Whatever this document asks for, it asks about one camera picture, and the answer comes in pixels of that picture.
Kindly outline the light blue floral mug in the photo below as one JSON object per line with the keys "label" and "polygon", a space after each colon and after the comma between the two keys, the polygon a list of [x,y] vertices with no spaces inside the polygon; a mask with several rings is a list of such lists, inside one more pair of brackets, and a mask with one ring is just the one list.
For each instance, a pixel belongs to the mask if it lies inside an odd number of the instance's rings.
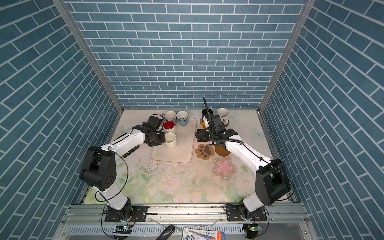
{"label": "light blue floral mug", "polygon": [[188,113],[186,111],[177,112],[177,120],[181,127],[185,127],[188,124]]}

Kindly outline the white speckled mug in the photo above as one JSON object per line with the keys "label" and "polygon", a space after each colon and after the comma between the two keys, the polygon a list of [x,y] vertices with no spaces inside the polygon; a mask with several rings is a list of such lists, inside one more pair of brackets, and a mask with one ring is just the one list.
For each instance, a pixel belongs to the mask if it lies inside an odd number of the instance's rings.
{"label": "white speckled mug", "polygon": [[225,108],[220,108],[217,110],[217,115],[221,117],[221,120],[228,119],[229,117],[229,111]]}

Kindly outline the white mug grey handle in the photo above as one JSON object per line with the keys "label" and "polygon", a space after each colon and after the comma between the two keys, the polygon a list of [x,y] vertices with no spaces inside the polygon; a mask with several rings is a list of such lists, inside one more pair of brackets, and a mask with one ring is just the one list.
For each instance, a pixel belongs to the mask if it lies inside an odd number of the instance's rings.
{"label": "white mug grey handle", "polygon": [[167,121],[172,121],[175,124],[177,123],[177,113],[174,111],[168,111],[164,114],[164,117]]}

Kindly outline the brown paw print coaster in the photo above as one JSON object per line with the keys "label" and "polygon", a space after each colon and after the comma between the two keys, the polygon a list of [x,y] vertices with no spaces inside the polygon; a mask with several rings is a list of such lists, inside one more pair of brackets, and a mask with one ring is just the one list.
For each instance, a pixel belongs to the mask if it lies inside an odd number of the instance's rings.
{"label": "brown paw print coaster", "polygon": [[210,157],[215,155],[214,148],[209,144],[198,145],[198,147],[195,149],[195,153],[198,159],[202,159],[204,161],[208,160]]}

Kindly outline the brown cork round coaster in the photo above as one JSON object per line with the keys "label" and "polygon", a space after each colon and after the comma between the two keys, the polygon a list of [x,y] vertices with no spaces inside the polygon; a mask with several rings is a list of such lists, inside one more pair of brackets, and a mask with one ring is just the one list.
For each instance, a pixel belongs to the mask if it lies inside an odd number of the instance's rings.
{"label": "brown cork round coaster", "polygon": [[215,152],[217,155],[219,155],[221,157],[226,157],[226,156],[229,156],[231,154],[230,151],[226,150],[222,146],[215,146]]}

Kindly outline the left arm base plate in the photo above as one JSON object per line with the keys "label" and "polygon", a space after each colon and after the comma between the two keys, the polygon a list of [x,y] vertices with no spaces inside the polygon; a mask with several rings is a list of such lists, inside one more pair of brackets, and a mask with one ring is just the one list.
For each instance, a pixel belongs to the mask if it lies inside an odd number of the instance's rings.
{"label": "left arm base plate", "polygon": [[107,207],[107,209],[103,211],[105,215],[105,222],[107,223],[145,222],[147,212],[147,206],[132,205],[126,205],[121,210],[115,210],[111,207]]}

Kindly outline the pink flower coaster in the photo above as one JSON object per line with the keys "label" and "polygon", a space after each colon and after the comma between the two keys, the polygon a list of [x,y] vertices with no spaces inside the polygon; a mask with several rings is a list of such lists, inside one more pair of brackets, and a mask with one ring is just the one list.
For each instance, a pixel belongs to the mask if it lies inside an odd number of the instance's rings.
{"label": "pink flower coaster", "polygon": [[216,176],[220,176],[223,180],[229,181],[238,168],[230,157],[215,158],[213,161],[212,172]]}

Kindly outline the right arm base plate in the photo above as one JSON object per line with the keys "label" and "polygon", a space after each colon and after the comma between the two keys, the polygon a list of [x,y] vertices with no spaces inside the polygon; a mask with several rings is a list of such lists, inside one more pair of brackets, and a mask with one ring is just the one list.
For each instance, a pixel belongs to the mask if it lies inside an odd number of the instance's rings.
{"label": "right arm base plate", "polygon": [[258,208],[253,212],[249,212],[243,205],[226,203],[223,205],[223,210],[227,215],[227,221],[266,221],[267,215],[264,208]]}

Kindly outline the black mug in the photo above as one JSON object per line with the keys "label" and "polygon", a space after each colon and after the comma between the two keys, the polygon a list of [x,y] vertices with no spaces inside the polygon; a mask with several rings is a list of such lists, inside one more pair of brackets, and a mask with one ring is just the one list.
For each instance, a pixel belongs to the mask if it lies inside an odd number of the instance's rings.
{"label": "black mug", "polygon": [[208,119],[209,116],[212,116],[213,115],[213,110],[212,109],[203,109],[202,110],[202,118],[203,120],[204,119]]}

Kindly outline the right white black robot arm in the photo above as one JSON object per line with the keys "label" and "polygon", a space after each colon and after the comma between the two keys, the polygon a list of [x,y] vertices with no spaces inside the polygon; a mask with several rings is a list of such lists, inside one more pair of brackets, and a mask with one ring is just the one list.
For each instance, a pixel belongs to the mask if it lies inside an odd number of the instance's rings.
{"label": "right white black robot arm", "polygon": [[285,164],[280,159],[271,159],[253,149],[233,129],[226,129],[218,115],[203,117],[206,128],[197,130],[198,142],[212,142],[242,160],[256,175],[254,191],[239,202],[239,211],[244,219],[250,219],[264,206],[271,206],[291,190]]}

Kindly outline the beige serving tray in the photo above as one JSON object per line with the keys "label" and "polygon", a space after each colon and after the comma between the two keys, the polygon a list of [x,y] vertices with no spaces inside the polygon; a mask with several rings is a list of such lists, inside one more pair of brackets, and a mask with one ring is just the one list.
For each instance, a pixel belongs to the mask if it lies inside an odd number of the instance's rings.
{"label": "beige serving tray", "polygon": [[154,161],[189,163],[192,159],[196,130],[197,120],[195,118],[188,118],[188,123],[185,127],[177,123],[176,147],[169,149],[165,144],[154,147],[151,151],[151,159]]}

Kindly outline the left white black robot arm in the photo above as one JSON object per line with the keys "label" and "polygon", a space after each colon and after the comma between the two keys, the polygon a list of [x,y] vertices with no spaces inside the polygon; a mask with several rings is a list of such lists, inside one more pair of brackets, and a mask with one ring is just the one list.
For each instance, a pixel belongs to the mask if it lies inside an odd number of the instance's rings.
{"label": "left white black robot arm", "polygon": [[123,193],[123,187],[117,184],[117,160],[133,153],[141,144],[156,147],[165,143],[163,125],[166,119],[161,115],[151,115],[146,122],[132,127],[129,133],[101,147],[91,146],[84,156],[80,179],[88,186],[98,190],[101,202],[107,202],[115,211],[127,208],[129,198]]}

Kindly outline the red inside mug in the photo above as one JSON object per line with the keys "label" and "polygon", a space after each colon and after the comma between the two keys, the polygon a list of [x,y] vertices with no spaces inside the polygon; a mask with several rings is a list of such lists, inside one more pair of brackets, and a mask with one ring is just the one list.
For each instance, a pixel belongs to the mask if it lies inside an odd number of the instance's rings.
{"label": "red inside mug", "polygon": [[176,125],[173,121],[166,121],[163,124],[163,132],[166,133],[176,133]]}

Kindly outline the cream white mug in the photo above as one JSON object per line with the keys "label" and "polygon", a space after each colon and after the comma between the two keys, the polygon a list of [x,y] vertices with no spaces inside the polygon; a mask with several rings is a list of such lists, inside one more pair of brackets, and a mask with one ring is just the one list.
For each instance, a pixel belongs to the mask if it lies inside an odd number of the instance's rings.
{"label": "cream white mug", "polygon": [[168,149],[175,149],[177,146],[177,135],[175,133],[169,132],[165,134],[165,146]]}

